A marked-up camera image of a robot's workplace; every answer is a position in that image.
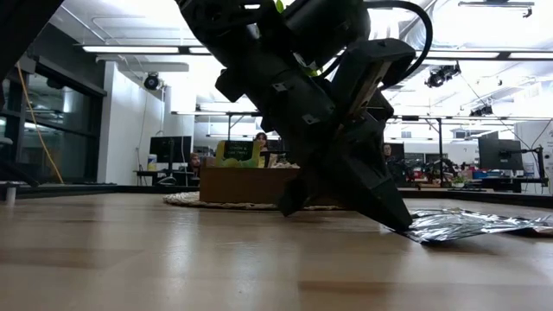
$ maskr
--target window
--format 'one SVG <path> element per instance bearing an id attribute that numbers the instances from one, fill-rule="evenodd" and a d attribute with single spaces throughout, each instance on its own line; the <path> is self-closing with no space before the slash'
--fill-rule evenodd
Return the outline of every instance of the window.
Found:
<path id="1" fill-rule="evenodd" d="M 0 117 L 0 137 L 6 136 L 6 118 Z"/>
<path id="2" fill-rule="evenodd" d="M 91 98 L 40 74 L 29 76 L 29 99 L 35 116 L 71 130 L 91 128 Z"/>
<path id="3" fill-rule="evenodd" d="M 447 159 L 448 154 L 443 154 L 443 158 Z M 440 160 L 440 154 L 426 154 L 426 163 L 432 163 Z"/>
<path id="4" fill-rule="evenodd" d="M 22 91 L 23 88 L 19 82 L 10 81 L 5 79 L 2 82 L 4 110 L 6 111 L 20 111 L 22 104 Z"/>
<path id="5" fill-rule="evenodd" d="M 55 130 L 40 126 L 42 139 L 46 144 L 56 167 L 65 181 L 94 180 L 97 164 L 95 138 Z M 25 123 L 23 133 L 21 163 L 39 181 L 58 181 L 54 166 L 48 160 L 35 125 Z"/>
<path id="6" fill-rule="evenodd" d="M 405 160 L 411 160 L 411 161 L 415 161 L 415 162 L 424 162 L 424 154 L 405 153 Z"/>

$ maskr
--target cable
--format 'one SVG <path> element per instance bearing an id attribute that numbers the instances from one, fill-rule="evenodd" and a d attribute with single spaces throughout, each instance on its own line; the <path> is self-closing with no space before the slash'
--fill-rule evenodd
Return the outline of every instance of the cable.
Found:
<path id="1" fill-rule="evenodd" d="M 161 115 L 161 123 L 159 124 L 160 127 L 159 127 L 159 132 L 163 132 L 163 126 L 165 125 L 165 86 L 162 88 L 162 115 Z"/>
<path id="2" fill-rule="evenodd" d="M 414 73 L 423 63 L 423 61 L 426 59 L 426 56 L 430 52 L 430 48 L 432 47 L 432 41 L 434 38 L 434 29 L 432 28 L 432 20 L 430 19 L 430 16 L 426 11 L 421 8 L 420 6 L 409 3 L 405 1 L 372 1 L 372 2 L 365 2 L 365 7 L 367 9 L 383 9 L 383 8 L 399 8 L 399 9 L 405 9 L 409 10 L 415 14 L 417 14 L 421 20 L 423 21 L 424 27 L 426 28 L 426 39 L 424 42 L 424 48 L 421 55 L 418 57 L 418 59 L 415 61 L 409 69 L 404 73 L 402 78 L 400 80 L 403 80 L 407 77 L 409 77 L 412 73 Z M 380 88 L 381 91 L 385 90 L 387 87 L 382 86 Z"/>
<path id="3" fill-rule="evenodd" d="M 146 73 L 146 71 L 144 70 L 144 66 L 142 65 L 142 62 L 138 59 L 138 56 L 134 55 L 134 57 L 135 57 L 135 60 L 138 61 L 138 65 L 140 65 L 140 67 L 142 68 L 142 71 L 143 71 L 144 73 Z"/>
<path id="4" fill-rule="evenodd" d="M 486 105 L 486 103 L 484 102 L 484 100 L 480 97 L 480 95 L 478 95 L 478 93 L 473 89 L 473 87 L 470 85 L 470 83 L 468 83 L 468 81 L 465 79 L 465 77 L 463 77 L 462 74 L 460 74 L 461 78 L 465 81 L 465 83 L 467 84 L 468 88 L 470 88 L 470 90 L 473 92 L 473 94 L 478 98 L 478 100 L 483 104 L 483 105 Z M 519 135 L 517 135 L 517 133 L 515 133 L 514 130 L 512 130 L 509 125 L 507 125 L 505 122 L 503 122 L 503 120 L 496 116 L 495 114 L 493 114 L 494 117 L 496 117 L 528 150 L 534 150 L 534 145 L 536 144 L 536 142 L 539 140 L 539 138 L 544 134 L 544 132 L 547 130 L 547 128 L 550 126 L 551 122 L 553 122 L 553 118 L 545 125 L 545 127 L 543 128 L 542 132 L 540 133 L 540 135 L 538 137 L 536 137 L 536 140 L 534 141 L 534 143 L 532 143 L 531 146 L 529 146 L 527 143 L 524 142 L 524 140 L 522 140 L 522 138 L 520 138 Z M 537 158 L 536 158 L 536 155 L 531 152 L 532 154 L 532 157 L 534 158 L 534 162 L 536 164 L 536 166 L 538 167 L 539 169 L 539 164 L 537 162 Z M 524 192 L 526 193 L 528 191 L 528 183 L 526 183 L 526 187 L 524 188 Z"/>
<path id="5" fill-rule="evenodd" d="M 36 122 L 35 117 L 35 111 L 33 110 L 33 105 L 31 104 L 31 101 L 29 100 L 29 93 L 27 92 L 27 87 L 25 86 L 25 79 L 23 78 L 23 72 L 21 71 L 21 66 L 19 65 L 19 61 L 17 62 L 17 72 L 19 73 L 19 79 L 21 80 L 21 86 L 23 88 L 23 94 L 25 94 L 25 100 L 27 101 L 27 106 L 29 107 L 29 110 L 31 112 L 31 117 L 33 118 L 33 123 L 35 123 L 36 133 L 38 134 L 38 138 L 41 140 L 42 148 L 44 149 L 44 152 L 46 153 L 46 156 L 48 157 L 48 160 L 50 161 L 50 164 L 54 167 L 54 171 L 56 175 L 58 176 L 58 179 L 60 180 L 60 183 L 63 185 L 63 178 L 61 178 L 60 170 L 58 170 L 58 167 L 55 165 L 54 160 L 52 159 L 52 156 L 50 155 L 50 151 L 48 151 L 48 148 L 46 147 L 46 144 L 44 143 L 44 140 L 42 139 L 42 133 L 41 130 L 38 128 L 38 123 Z"/>
<path id="6" fill-rule="evenodd" d="M 121 60 L 123 60 L 124 63 L 127 65 L 127 69 L 129 69 L 130 73 L 134 74 L 134 75 L 137 77 L 137 79 L 139 79 L 139 80 L 141 80 L 141 81 L 143 80 L 143 77 L 139 76 L 139 75 L 138 75 L 137 73 L 135 73 L 132 69 L 130 69 L 129 61 L 127 60 L 126 57 L 119 55 L 119 58 L 121 58 Z"/>
<path id="7" fill-rule="evenodd" d="M 550 121 L 545 125 L 542 132 L 539 133 L 539 135 L 536 137 L 536 140 L 534 140 L 534 143 L 531 145 L 531 149 L 534 150 L 534 145 L 537 143 L 537 141 L 543 136 L 545 131 L 550 127 L 551 122 L 553 122 L 553 118 L 550 119 Z"/>
<path id="8" fill-rule="evenodd" d="M 146 97 L 146 100 L 144 100 L 144 113 L 142 115 L 142 129 L 140 129 L 140 138 L 138 138 L 138 145 L 136 148 L 137 151 L 137 158 L 138 158 L 138 167 L 140 169 L 140 145 L 142 144 L 142 137 L 144 134 L 144 122 L 146 121 L 146 111 L 148 110 L 148 92 L 144 91 L 144 96 Z"/>
<path id="9" fill-rule="evenodd" d="M 181 156 L 182 156 L 182 161 L 185 162 L 185 158 L 184 158 L 184 132 L 182 134 L 183 135 L 181 136 Z"/>
<path id="10" fill-rule="evenodd" d="M 332 73 L 342 61 L 342 55 L 338 55 L 336 59 L 330 64 L 330 67 L 319 75 L 319 78 L 325 79 L 330 73 Z"/>

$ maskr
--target camera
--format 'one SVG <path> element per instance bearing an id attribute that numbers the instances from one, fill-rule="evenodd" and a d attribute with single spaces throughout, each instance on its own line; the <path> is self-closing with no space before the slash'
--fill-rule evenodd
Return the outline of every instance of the camera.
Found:
<path id="1" fill-rule="evenodd" d="M 144 87 L 151 91 L 157 91 L 163 87 L 163 80 L 159 79 L 159 73 L 148 73 L 144 80 Z"/>

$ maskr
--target fluorescent light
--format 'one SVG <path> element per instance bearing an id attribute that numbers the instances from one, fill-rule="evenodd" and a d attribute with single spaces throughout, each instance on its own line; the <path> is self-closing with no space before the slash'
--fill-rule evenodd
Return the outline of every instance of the fluorescent light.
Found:
<path id="1" fill-rule="evenodd" d="M 412 137 L 412 138 L 401 138 L 401 137 L 385 137 L 385 143 L 438 143 L 439 138 L 432 137 Z M 443 138 L 443 142 L 464 142 L 462 138 Z"/>
<path id="2" fill-rule="evenodd" d="M 126 46 L 84 46 L 88 53 L 106 54 L 178 54 L 178 47 L 126 47 Z"/>
<path id="3" fill-rule="evenodd" d="M 391 121 L 400 119 L 402 117 L 414 117 L 411 115 L 397 115 L 391 118 Z M 511 120 L 511 121 L 549 121 L 553 117 L 509 117 L 509 116 L 489 116 L 489 117 L 469 117 L 469 116 L 416 116 L 421 120 L 433 120 L 440 118 L 446 120 L 485 120 L 485 121 L 497 121 L 497 120 Z"/>
<path id="4" fill-rule="evenodd" d="M 416 57 L 421 56 L 422 51 L 416 51 Z M 437 59 L 494 59 L 499 52 L 471 52 L 471 51 L 430 51 L 427 58 Z"/>
<path id="5" fill-rule="evenodd" d="M 533 7 L 534 5 L 536 5 L 536 3 L 534 3 L 534 2 L 493 3 L 491 1 L 490 2 L 484 2 L 484 1 L 466 2 L 466 1 L 461 1 L 461 2 L 459 2 L 458 5 L 460 7 L 473 7 L 473 8 L 515 8 L 515 9 L 522 8 L 522 9 L 527 9 L 527 8 Z"/>
<path id="6" fill-rule="evenodd" d="M 207 48 L 188 48 L 191 54 L 210 54 Z"/>
<path id="7" fill-rule="evenodd" d="M 216 111 L 177 111 L 176 114 L 181 116 L 226 116 L 226 112 Z"/>
<path id="8" fill-rule="evenodd" d="M 229 136 L 228 136 L 228 134 L 207 134 L 206 137 L 222 137 L 222 138 L 227 138 L 227 137 L 229 137 Z M 231 134 L 231 137 L 255 138 L 256 135 L 248 135 L 248 134 L 239 135 L 239 134 Z M 278 140 L 279 138 L 280 138 L 279 136 L 274 136 L 274 135 L 268 135 L 268 136 L 267 136 L 267 140 Z"/>
<path id="9" fill-rule="evenodd" d="M 511 53 L 509 58 L 515 59 L 546 59 L 553 60 L 553 53 L 551 52 L 534 52 L 534 53 Z"/>

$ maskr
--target black cable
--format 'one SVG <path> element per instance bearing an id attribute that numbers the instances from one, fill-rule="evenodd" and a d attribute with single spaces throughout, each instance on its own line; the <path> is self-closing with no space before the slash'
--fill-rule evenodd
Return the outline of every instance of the black cable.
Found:
<path id="1" fill-rule="evenodd" d="M 341 61 L 342 61 L 342 55 L 338 55 L 338 57 L 336 57 L 334 62 L 330 64 L 330 67 L 327 70 L 325 70 L 324 73 L 321 73 L 319 75 L 319 78 L 325 79 L 331 72 L 333 72 L 338 67 Z"/>
<path id="2" fill-rule="evenodd" d="M 531 149 L 534 149 L 534 145 L 537 143 L 537 141 L 542 137 L 542 135 L 545 133 L 545 131 L 547 130 L 548 127 L 550 127 L 550 124 L 551 122 L 553 122 L 553 118 L 550 119 L 550 121 L 545 125 L 545 127 L 543 128 L 542 132 L 539 133 L 539 135 L 536 137 L 536 140 L 534 141 L 534 143 L 532 143 L 531 145 Z"/>
<path id="3" fill-rule="evenodd" d="M 473 87 L 470 85 L 470 83 L 468 83 L 468 81 L 465 79 L 465 77 L 463 77 L 462 74 L 460 74 L 461 78 L 465 81 L 465 83 L 467 84 L 468 88 L 470 88 L 471 91 L 473 91 L 473 94 L 478 98 L 478 100 L 486 105 L 486 103 L 484 102 L 484 100 L 480 97 L 480 95 L 478 95 L 478 93 L 473 89 Z M 538 137 L 536 137 L 536 140 L 534 141 L 534 143 L 532 143 L 531 146 L 529 146 L 527 143 L 524 142 L 524 140 L 522 140 L 522 138 L 520 138 L 520 136 L 517 135 L 517 133 L 515 133 L 514 130 L 512 130 L 509 125 L 505 124 L 505 122 L 503 122 L 503 120 L 501 120 L 500 117 L 496 116 L 493 114 L 494 117 L 496 117 L 528 150 L 534 150 L 534 145 L 536 144 L 536 142 L 539 140 L 539 138 L 544 134 L 544 132 L 547 130 L 547 128 L 550 126 L 551 122 L 553 122 L 553 118 L 550 119 L 550 121 L 545 125 L 545 127 L 543 128 L 542 132 L 540 133 L 540 135 Z M 534 158 L 534 162 L 536 163 L 536 166 L 538 167 L 539 169 L 539 164 L 537 163 L 537 158 L 536 158 L 536 155 L 531 152 L 532 154 L 532 157 Z M 524 192 L 526 193 L 528 191 L 528 183 L 526 183 L 526 187 L 524 188 Z"/>
<path id="4" fill-rule="evenodd" d="M 432 28 L 432 20 L 430 20 L 430 16 L 420 6 L 414 3 L 408 3 L 405 1 L 371 1 L 371 2 L 365 2 L 365 7 L 367 9 L 383 9 L 383 8 L 405 9 L 417 14 L 423 21 L 424 27 L 426 28 L 426 39 L 424 42 L 423 52 L 415 61 L 415 63 L 411 65 L 409 69 L 407 69 L 407 71 L 404 73 L 404 75 L 400 80 L 409 77 L 422 65 L 423 61 L 426 59 L 426 56 L 430 52 L 430 48 L 432 47 L 432 41 L 434 38 L 434 29 Z M 380 90 L 382 91 L 385 89 L 386 89 L 385 86 L 380 88 Z"/>

